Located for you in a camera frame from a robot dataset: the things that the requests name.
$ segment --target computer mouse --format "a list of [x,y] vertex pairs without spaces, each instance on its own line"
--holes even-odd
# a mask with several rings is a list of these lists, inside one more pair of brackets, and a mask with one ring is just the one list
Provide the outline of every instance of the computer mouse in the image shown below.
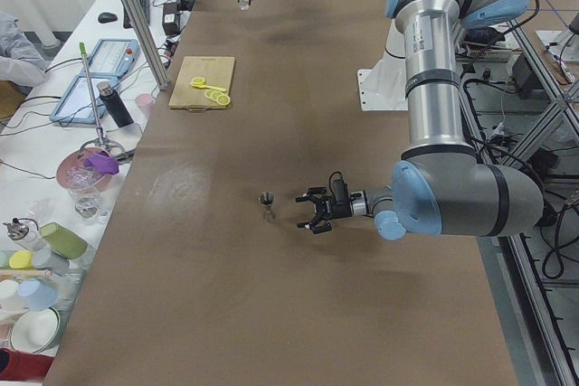
[[99,23],[110,23],[110,22],[116,22],[119,18],[117,17],[116,14],[113,13],[100,13],[99,14]]

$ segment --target gray shirt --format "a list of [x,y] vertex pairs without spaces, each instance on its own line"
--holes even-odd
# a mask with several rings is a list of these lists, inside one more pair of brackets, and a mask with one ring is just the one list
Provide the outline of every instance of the gray shirt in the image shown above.
[[0,80],[36,86],[44,79],[46,62],[16,22],[14,17],[0,11]]

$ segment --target pink bowl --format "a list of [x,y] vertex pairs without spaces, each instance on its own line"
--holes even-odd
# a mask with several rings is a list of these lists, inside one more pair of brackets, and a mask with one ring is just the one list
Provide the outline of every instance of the pink bowl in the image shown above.
[[[104,153],[106,155],[109,155],[109,153],[107,153],[107,151],[101,149],[101,148],[97,148],[97,147],[90,147],[90,148],[84,148],[84,151],[81,153],[79,153],[79,151],[75,151],[72,154],[70,154],[69,156],[67,156],[64,160],[62,160],[61,164],[58,166],[58,169],[56,170],[56,181],[58,182],[58,184],[67,189],[67,190],[75,190],[71,185],[70,185],[70,180],[69,180],[69,172],[71,170],[73,170],[74,168],[77,167],[83,167],[84,164],[84,160],[94,154],[97,153]],[[111,174],[104,174],[102,175],[99,179],[97,179],[96,181],[94,181],[91,184],[87,184],[82,186],[82,188],[78,189],[78,190],[83,190],[83,189],[87,189],[87,188],[91,188],[91,187],[95,187],[97,190],[99,190],[99,192],[104,192],[107,187],[109,186],[110,180],[112,179],[112,175]]]

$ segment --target black keyboard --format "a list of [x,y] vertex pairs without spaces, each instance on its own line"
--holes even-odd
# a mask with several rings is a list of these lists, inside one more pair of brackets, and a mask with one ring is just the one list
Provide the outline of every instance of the black keyboard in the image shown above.
[[[151,9],[148,0],[138,0],[138,3],[141,6],[141,10],[143,11],[145,20],[147,20],[147,24],[151,24]],[[127,10],[125,8],[123,8],[123,13],[123,27],[125,29],[133,27],[130,24],[130,19],[128,18]]]

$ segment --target purple cloth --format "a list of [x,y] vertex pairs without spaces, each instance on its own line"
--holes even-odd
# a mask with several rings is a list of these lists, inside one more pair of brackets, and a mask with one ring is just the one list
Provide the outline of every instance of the purple cloth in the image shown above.
[[103,154],[93,154],[82,162],[84,167],[94,167],[100,174],[118,174],[119,162],[115,157]]

